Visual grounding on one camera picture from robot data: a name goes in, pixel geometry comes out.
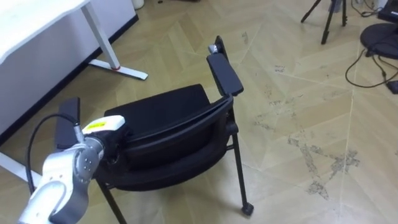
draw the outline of desk leg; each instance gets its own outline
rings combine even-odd
[[[12,172],[14,175],[20,177],[22,180],[27,181],[25,166],[18,163],[14,159],[11,159],[10,157],[4,155],[1,152],[0,152],[0,166],[5,168],[9,172]],[[42,176],[32,171],[32,177],[33,177],[33,183],[35,187],[37,187]]]
[[[115,72],[129,75],[131,77],[140,78],[142,80],[145,80],[148,77],[148,74],[120,66],[118,58],[116,57],[116,54],[114,53],[114,51],[112,49],[111,43],[109,43],[109,40],[106,37],[104,30],[100,26],[100,22],[98,20],[98,17],[95,14],[93,5],[89,2],[85,6],[83,6],[81,10],[83,11],[83,14],[85,15],[86,20],[88,22],[88,25],[90,25],[91,30],[93,31],[94,36],[97,39],[99,46],[101,47],[101,49],[104,52],[106,59],[108,61],[108,62],[103,62],[103,61],[94,59],[90,62],[90,64],[99,66],[102,68],[114,70]]]

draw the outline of wall baseboard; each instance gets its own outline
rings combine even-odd
[[[138,15],[127,21],[118,31],[116,31],[109,41],[113,43],[125,31],[139,20]],[[3,145],[19,128],[21,128],[33,115],[41,110],[52,98],[54,98],[62,89],[64,89],[73,79],[75,79],[86,67],[89,66],[88,62],[97,58],[102,54],[102,50],[98,47],[91,53],[81,64],[79,64],[73,71],[71,71],[63,80],[56,84],[48,93],[46,93],[38,102],[29,108],[20,118],[18,118],[12,125],[10,125],[2,134],[0,134],[0,146]]]

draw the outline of yellow label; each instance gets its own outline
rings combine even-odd
[[[105,124],[106,124],[106,122],[94,123],[94,124],[89,125],[89,126],[87,127],[87,130],[93,129],[93,128],[100,128],[100,127],[105,126]]]

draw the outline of desk foot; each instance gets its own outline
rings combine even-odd
[[[97,59],[90,61],[89,64],[97,66],[97,67],[105,68],[108,70],[112,70],[115,72],[119,72],[123,75],[128,75],[130,77],[139,78],[142,80],[145,80],[148,77],[148,74],[146,74],[144,72],[140,72],[140,71],[137,71],[134,69],[126,68],[126,67],[119,67],[118,69],[113,69],[113,68],[111,68],[111,66],[108,62],[104,62],[104,61],[97,60]]]
[[[9,172],[12,172],[14,175],[20,177],[22,180],[27,181],[25,166],[18,163],[14,159],[11,159],[10,157],[4,155],[1,152],[0,152],[0,166],[5,168]],[[37,187],[42,176],[32,171],[32,177],[33,177],[33,183],[35,187]]]

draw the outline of chair leg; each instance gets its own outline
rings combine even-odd
[[[118,222],[120,224],[127,224],[126,220],[123,217],[122,212],[119,209],[119,206],[117,205],[116,201],[114,200],[111,191],[108,189],[108,187],[104,184],[101,183],[99,181],[97,181],[99,188],[101,189],[102,193],[104,194],[106,200],[109,203],[109,206],[111,207],[114,215],[116,216],[116,218],[118,219]]]
[[[236,160],[236,168],[238,169],[238,178],[239,178],[239,186],[241,188],[241,196],[242,196],[242,212],[247,215],[251,216],[254,210],[254,206],[248,202],[246,197],[246,188],[244,186],[244,178],[243,178],[243,170],[242,170],[242,160],[241,160],[241,153],[239,151],[239,142],[238,142],[238,135],[232,135],[234,152],[235,152],[235,160]]]

